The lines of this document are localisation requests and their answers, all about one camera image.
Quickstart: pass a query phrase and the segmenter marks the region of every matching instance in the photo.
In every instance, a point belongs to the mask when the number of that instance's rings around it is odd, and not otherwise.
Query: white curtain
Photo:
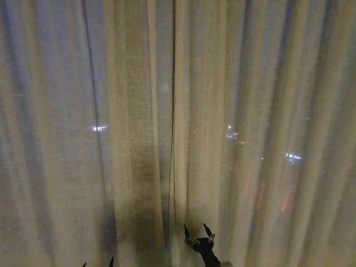
[[[356,266],[356,1],[0,5],[0,266]]]

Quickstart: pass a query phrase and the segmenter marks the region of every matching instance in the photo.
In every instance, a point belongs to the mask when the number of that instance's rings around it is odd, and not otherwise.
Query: city light
[[[100,125],[100,126],[93,126],[93,131],[94,132],[102,132],[104,129],[106,129],[106,125]]]

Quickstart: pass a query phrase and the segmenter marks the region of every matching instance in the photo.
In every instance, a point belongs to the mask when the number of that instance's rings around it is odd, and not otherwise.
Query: linen curtain
[[[0,265],[356,264],[356,1],[11,1]]]

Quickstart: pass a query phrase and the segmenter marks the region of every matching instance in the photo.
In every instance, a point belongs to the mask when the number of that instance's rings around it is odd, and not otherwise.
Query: black object
[[[109,267],[113,267],[113,257],[111,258],[111,261],[109,263]]]
[[[210,231],[209,227],[207,227],[205,224],[203,224],[203,226],[208,235],[208,238],[190,237],[188,228],[186,225],[184,225],[185,243],[196,252],[200,253],[202,260],[205,263],[205,267],[233,267],[233,265],[228,261],[223,263],[219,262],[217,257],[212,252],[215,235]]]

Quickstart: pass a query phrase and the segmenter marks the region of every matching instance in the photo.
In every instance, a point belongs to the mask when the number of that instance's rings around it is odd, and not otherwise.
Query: sheer curtain
[[[0,265],[356,264],[356,1],[0,1]]]

